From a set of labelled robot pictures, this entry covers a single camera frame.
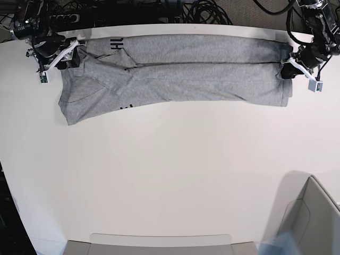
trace white table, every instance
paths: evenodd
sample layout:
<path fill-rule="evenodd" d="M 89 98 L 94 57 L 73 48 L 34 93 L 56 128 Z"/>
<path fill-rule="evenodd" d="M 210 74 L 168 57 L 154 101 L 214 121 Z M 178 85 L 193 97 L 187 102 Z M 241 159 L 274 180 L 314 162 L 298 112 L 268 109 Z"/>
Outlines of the white table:
<path fill-rule="evenodd" d="M 160 33 L 289 41 L 284 31 L 195 24 L 66 34 Z M 24 41 L 0 45 L 0 159 L 27 233 L 44 255 L 61 254 L 67 240 L 89 242 L 92 233 L 268 241 L 310 174 L 340 201 L 340 57 L 322 71 L 322 93 L 295 78 L 285 108 L 161 103 L 67 126 L 57 104 L 61 75 L 55 70 L 54 82 L 40 84 L 28 48 Z"/>

